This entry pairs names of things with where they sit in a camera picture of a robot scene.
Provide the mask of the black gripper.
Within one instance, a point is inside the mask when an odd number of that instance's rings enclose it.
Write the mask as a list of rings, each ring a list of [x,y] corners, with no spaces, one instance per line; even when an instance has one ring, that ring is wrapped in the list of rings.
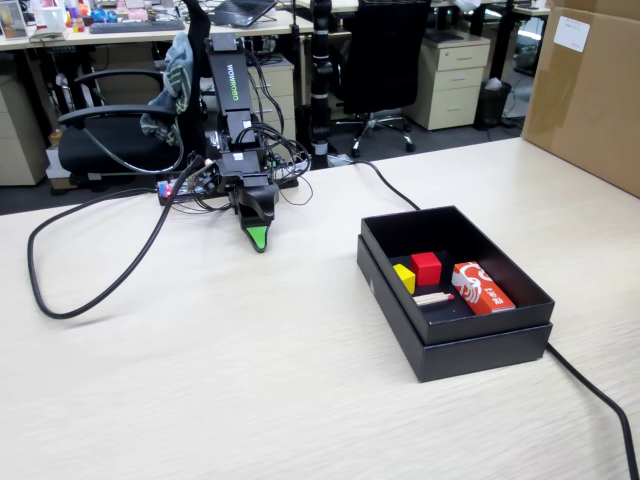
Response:
[[[223,153],[217,161],[217,192],[242,190],[238,205],[241,230],[252,247],[264,253],[268,245],[268,230],[275,219],[279,188],[260,164],[257,151]]]

